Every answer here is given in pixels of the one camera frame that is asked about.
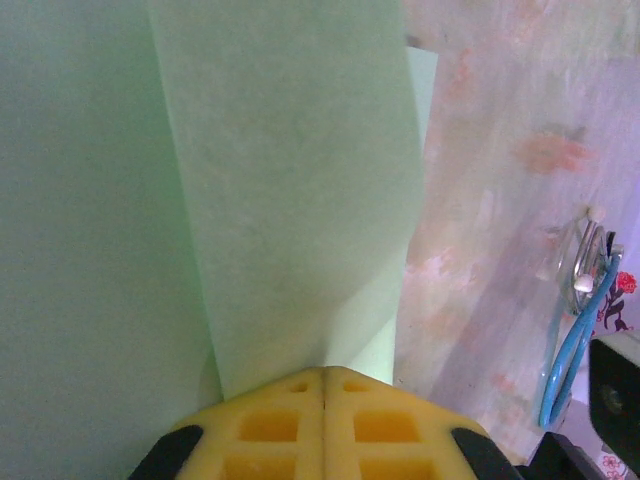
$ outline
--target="red flower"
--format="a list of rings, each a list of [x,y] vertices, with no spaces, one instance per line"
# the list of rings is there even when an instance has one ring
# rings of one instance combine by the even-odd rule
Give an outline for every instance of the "red flower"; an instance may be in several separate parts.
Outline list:
[[[618,468],[620,466],[620,460],[618,460],[618,458],[614,457],[613,455],[605,455],[602,459],[602,466],[607,470]]]
[[[636,291],[638,283],[633,275],[627,272],[618,273],[618,288],[624,293],[633,293]]]

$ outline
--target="blue wire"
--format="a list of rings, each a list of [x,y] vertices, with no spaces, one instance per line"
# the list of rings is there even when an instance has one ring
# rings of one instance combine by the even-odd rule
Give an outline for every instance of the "blue wire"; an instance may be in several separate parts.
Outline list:
[[[551,368],[544,390],[544,396],[542,397],[540,417],[538,418],[538,424],[544,429],[549,428],[555,423],[569,398],[571,385],[576,378],[582,356],[591,339],[591,332],[593,331],[598,316],[598,306],[609,291],[611,285],[613,285],[613,282],[615,282],[619,265],[620,255],[614,254],[611,258],[611,265],[602,283],[589,300],[589,303],[587,303],[587,306],[580,312],[580,315],[578,315],[578,318],[571,327],[567,338],[564,339],[560,351],[553,362],[553,367]],[[573,358],[569,358],[576,343],[578,344],[576,352]],[[567,376],[562,382],[562,385],[560,385],[560,380],[565,370]]]

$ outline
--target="yellow plastic object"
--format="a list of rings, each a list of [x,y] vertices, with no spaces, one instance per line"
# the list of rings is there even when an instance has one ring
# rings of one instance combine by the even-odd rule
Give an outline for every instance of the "yellow plastic object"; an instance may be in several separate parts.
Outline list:
[[[186,418],[180,480],[475,480],[451,431],[475,422],[342,367],[314,368]]]

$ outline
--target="black object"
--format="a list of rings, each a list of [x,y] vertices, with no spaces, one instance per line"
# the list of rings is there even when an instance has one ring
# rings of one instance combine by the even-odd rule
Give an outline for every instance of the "black object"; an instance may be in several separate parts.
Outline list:
[[[451,435],[478,480],[523,480],[490,438],[467,428],[456,428]]]
[[[616,335],[638,342],[627,333]],[[606,342],[607,337],[595,338],[589,349],[591,423],[602,441],[640,473],[640,367]]]
[[[603,480],[605,476],[567,437],[545,433],[528,467],[518,467],[525,480]]]
[[[160,438],[129,480],[173,480],[203,433],[202,427],[189,425]]]

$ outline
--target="paper roll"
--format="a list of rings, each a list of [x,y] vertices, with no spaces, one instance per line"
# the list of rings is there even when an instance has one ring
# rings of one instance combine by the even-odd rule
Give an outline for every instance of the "paper roll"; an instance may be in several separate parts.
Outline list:
[[[399,5],[149,8],[225,397],[312,365],[390,381],[423,189]]]

